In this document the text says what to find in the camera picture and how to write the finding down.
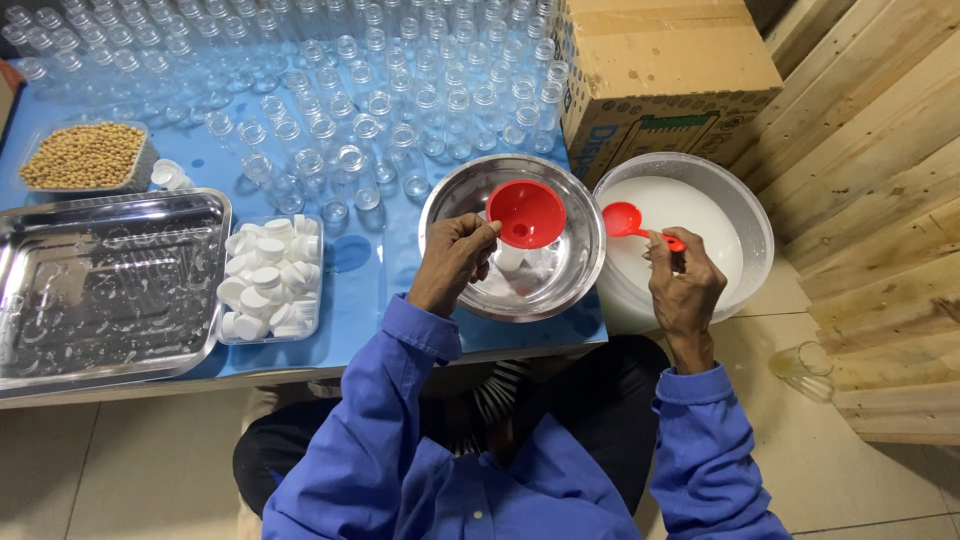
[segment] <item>blue shirt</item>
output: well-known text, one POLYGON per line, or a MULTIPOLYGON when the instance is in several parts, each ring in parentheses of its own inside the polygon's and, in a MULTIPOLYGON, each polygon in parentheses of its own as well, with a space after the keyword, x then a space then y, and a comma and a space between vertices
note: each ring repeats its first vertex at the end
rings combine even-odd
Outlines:
MULTIPOLYGON (((612 482, 546 416, 509 468, 420 439, 434 362, 461 354, 457 326, 394 297, 350 362, 344 399, 267 501, 264 538, 640 538, 612 482)), ((671 538, 790 538, 767 510, 753 430, 723 366, 663 373, 650 489, 671 538)))

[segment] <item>plastic tray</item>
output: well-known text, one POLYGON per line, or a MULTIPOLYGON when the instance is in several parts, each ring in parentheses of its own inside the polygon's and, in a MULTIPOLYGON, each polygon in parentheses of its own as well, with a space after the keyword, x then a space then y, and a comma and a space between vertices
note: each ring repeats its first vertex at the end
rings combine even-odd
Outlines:
MULTIPOLYGON (((321 219, 319 215, 315 215, 312 213, 306 213, 304 214, 304 216, 309 217, 310 219, 316 221, 318 225, 320 225, 320 229, 317 231, 317 236, 320 237, 319 243, 321 246, 323 246, 324 221, 321 219)), ((238 233, 240 231, 240 227, 242 227, 247 223, 253 223, 254 225, 263 226, 263 225, 266 225, 268 221, 273 221, 275 219, 289 219, 292 225, 294 217, 292 215, 261 215, 257 217, 250 217, 247 219, 237 220, 236 224, 233 226, 233 230, 230 231, 230 234, 238 233)), ((226 304, 221 303, 222 304, 221 309, 218 310, 217 319, 214 323, 216 327, 214 330, 217 334, 217 340, 225 345, 253 345, 258 343, 282 343, 284 341, 300 341, 301 339, 306 339, 307 337, 310 337, 311 335, 313 335, 314 332, 317 331, 317 328, 320 327, 320 319, 319 319, 320 299, 321 299, 321 296, 323 296, 323 292, 324 292, 324 250, 323 248, 319 250, 319 255, 320 255, 320 260, 317 261, 317 265, 320 266, 320 283, 317 285, 317 310, 314 311, 313 313, 313 320, 316 321, 316 323, 313 325, 313 329, 310 332, 298 337, 273 337, 272 333, 268 333, 267 334, 268 337, 264 337, 263 339, 254 339, 251 341, 248 341, 246 339, 240 339, 239 337, 233 337, 233 338, 224 337, 223 332, 221 331, 222 323, 224 320, 224 313, 232 311, 232 309, 230 309, 230 307, 227 306, 226 304)), ((227 261, 229 261, 231 258, 232 257, 229 254, 227 254, 227 261)))
MULTIPOLYGON (((52 135, 56 130, 62 130, 66 128, 73 128, 76 126, 98 126, 102 122, 56 122, 53 124, 46 125, 34 132, 30 137, 30 144, 27 146, 27 149, 23 153, 23 157, 20 158, 20 163, 16 166, 16 170, 19 171, 20 167, 25 165, 27 161, 30 160, 36 154, 36 151, 40 147, 40 141, 52 135)), ((52 189, 52 188, 43 188, 43 187, 29 187, 27 189, 30 191, 36 191, 41 193, 82 193, 84 195, 90 195, 91 197, 106 197, 109 195, 128 195, 132 193, 143 193, 150 187, 150 175, 154 170, 154 163, 160 158, 160 154, 156 151, 153 142, 150 141, 150 133, 147 131, 147 126, 141 124, 140 122, 117 122, 125 126, 130 126, 136 128, 143 132, 143 141, 140 143, 140 152, 136 156, 136 161, 133 163, 133 169, 128 173, 126 180, 124 180, 120 185, 115 185, 114 187, 91 187, 88 189, 52 189)), ((23 182, 23 177, 20 176, 17 172, 16 177, 23 182)))

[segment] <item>stainless steel tray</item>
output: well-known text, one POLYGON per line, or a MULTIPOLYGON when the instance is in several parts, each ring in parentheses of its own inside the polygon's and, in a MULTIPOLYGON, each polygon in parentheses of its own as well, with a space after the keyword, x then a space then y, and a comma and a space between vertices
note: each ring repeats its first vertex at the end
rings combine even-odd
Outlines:
POLYGON ((152 191, 0 213, 0 399, 172 377, 213 349, 230 201, 152 191))

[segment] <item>tile floor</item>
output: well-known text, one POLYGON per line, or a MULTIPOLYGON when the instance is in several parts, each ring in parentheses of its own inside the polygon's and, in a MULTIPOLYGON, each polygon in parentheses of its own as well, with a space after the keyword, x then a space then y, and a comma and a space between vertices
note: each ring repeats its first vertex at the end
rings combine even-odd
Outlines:
MULTIPOLYGON (((960 449, 865 444, 767 371, 768 355, 814 337, 795 279, 778 258, 756 299, 713 329, 771 510, 809 540, 960 540, 960 449)), ((230 457, 249 393, 0 410, 0 540, 235 538, 230 457)), ((666 537, 650 497, 636 523, 666 537)))

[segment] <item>white liquid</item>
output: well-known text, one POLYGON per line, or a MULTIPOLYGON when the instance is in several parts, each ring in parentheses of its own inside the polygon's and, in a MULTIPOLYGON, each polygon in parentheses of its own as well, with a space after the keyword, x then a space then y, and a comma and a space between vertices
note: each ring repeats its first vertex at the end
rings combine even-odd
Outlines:
MULTIPOLYGON (((707 255, 727 277, 727 287, 717 305, 721 307, 730 298, 743 272, 743 250, 730 219, 707 195, 683 182, 644 176, 612 185, 597 195, 600 209, 617 201, 632 203, 640 210, 643 229, 684 227, 699 234, 707 255)), ((643 258, 648 242, 636 235, 607 237, 608 260, 644 291, 650 290, 650 262, 643 258)))

